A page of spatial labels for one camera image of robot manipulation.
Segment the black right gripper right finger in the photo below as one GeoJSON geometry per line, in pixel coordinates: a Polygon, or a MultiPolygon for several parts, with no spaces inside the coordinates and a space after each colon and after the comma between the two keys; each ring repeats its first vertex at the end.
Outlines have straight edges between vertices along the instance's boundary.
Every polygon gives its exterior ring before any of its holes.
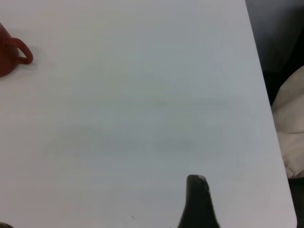
{"type": "Polygon", "coordinates": [[[179,222],[180,228],[219,228],[210,189],[204,176],[189,175],[186,202],[179,222]]]}

